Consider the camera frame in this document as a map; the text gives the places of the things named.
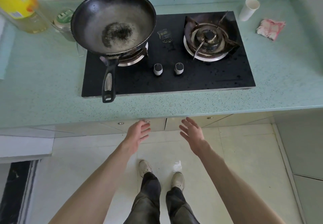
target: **white cup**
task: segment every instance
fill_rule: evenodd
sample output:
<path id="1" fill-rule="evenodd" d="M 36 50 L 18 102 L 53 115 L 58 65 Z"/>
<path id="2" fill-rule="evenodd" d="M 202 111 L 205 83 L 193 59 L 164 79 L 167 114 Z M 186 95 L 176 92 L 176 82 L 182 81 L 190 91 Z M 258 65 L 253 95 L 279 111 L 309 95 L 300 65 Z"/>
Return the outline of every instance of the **white cup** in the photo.
<path id="1" fill-rule="evenodd" d="M 247 21 L 259 7 L 260 2 L 257 0 L 245 0 L 244 6 L 239 15 L 239 19 L 241 21 Z"/>

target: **forearm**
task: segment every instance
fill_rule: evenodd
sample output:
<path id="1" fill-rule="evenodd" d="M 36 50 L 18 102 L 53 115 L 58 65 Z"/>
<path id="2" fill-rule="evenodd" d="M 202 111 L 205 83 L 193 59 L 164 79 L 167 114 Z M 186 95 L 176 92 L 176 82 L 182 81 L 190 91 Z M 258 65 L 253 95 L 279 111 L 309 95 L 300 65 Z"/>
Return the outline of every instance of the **forearm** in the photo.
<path id="1" fill-rule="evenodd" d="M 102 224 L 131 156 L 121 143 L 67 200 L 49 224 Z"/>
<path id="2" fill-rule="evenodd" d="M 234 224 L 284 224 L 257 193 L 228 168 L 224 159 L 206 141 L 202 143 L 198 156 Z"/>

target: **person's left arm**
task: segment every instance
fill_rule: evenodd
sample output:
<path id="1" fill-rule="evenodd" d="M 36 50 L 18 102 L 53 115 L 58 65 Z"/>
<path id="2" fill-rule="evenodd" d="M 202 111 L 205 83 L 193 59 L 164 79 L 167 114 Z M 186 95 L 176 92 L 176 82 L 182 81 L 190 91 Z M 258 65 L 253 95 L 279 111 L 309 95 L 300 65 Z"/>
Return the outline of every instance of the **person's left arm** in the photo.
<path id="1" fill-rule="evenodd" d="M 49 224 L 102 224 L 127 162 L 148 137 L 150 124 L 133 124 L 107 160 L 65 202 Z"/>

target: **beige shoe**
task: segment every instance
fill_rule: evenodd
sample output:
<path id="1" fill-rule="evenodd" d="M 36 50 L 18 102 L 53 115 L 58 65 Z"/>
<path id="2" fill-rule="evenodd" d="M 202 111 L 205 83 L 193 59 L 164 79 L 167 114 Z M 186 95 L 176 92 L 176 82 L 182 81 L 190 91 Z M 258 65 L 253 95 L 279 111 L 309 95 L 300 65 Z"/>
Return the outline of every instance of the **beige shoe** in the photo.
<path id="1" fill-rule="evenodd" d="M 180 172 L 176 172 L 172 178 L 171 187 L 178 187 L 181 191 L 184 190 L 184 176 Z"/>
<path id="2" fill-rule="evenodd" d="M 147 172 L 152 173 L 150 164 L 147 161 L 143 160 L 143 159 L 139 162 L 138 170 L 139 170 L 139 173 L 140 173 L 141 177 L 143 177 L 144 174 L 146 174 Z"/>

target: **leg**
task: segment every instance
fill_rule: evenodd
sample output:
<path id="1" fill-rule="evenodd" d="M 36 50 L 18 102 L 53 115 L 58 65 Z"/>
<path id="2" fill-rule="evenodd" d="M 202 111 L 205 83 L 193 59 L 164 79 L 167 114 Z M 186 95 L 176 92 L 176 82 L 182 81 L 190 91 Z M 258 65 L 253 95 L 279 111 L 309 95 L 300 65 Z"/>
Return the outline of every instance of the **leg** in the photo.
<path id="1" fill-rule="evenodd" d="M 172 189 L 166 194 L 166 205 L 171 224 L 199 224 L 184 198 L 183 189 L 184 177 L 182 173 L 177 172 L 172 179 Z"/>
<path id="2" fill-rule="evenodd" d="M 148 162 L 140 161 L 139 171 L 143 177 L 141 189 L 124 224 L 159 224 L 160 183 Z"/>

